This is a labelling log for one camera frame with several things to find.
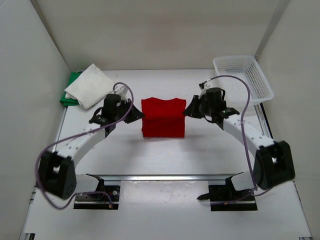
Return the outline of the red cloth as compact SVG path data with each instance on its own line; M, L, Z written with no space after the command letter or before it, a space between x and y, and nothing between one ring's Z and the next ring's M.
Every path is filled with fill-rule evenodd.
M141 100L142 135L145 138L184 138L186 108L185 99L159 99L150 97Z

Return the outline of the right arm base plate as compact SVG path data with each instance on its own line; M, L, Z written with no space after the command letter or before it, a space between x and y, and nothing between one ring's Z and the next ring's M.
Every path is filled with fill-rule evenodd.
M212 212L257 211L255 198L249 189L234 190L225 185L209 185L210 210Z

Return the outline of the white t shirt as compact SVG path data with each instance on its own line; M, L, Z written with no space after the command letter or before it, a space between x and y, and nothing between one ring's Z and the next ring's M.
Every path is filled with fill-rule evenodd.
M114 81L94 63L83 71L65 90L67 99L77 100L84 109L89 109L113 90Z

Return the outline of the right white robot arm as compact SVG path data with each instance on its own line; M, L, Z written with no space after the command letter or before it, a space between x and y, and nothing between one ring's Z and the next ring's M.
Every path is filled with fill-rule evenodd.
M228 107L225 90L219 87L204 89L201 95L194 95L183 115L205 119L232 135L244 146L246 158L254 157L247 172L225 179L225 184L209 197L225 204L252 197L257 188L268 191L296 177L290 145L282 140L263 135L244 120L244 113Z

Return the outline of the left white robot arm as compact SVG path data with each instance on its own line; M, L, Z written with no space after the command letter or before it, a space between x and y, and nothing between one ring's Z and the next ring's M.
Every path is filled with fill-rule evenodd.
M130 124L144 118L130 99L108 94L84 128L85 135L67 140L58 151L42 154L37 169L36 186L60 199L67 200L75 192L87 192L93 200L105 194L103 180L93 174L76 174L80 160L115 128L116 123Z

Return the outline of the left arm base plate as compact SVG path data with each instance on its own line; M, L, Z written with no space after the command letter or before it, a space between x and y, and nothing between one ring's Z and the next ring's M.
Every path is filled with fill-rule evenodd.
M106 193L78 194L75 197L75 210L118 210L121 193L120 181L105 181L100 188Z

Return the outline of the green t shirt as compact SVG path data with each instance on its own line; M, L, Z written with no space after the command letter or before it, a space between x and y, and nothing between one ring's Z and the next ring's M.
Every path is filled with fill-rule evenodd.
M82 72L71 72L68 83L67 83L67 87L69 85L71 85L80 75L82 74ZM63 93L62 97L60 98L60 103L64 106L64 107L69 107L69 106L78 106L79 102L76 99L73 98L67 98L66 97L66 92Z

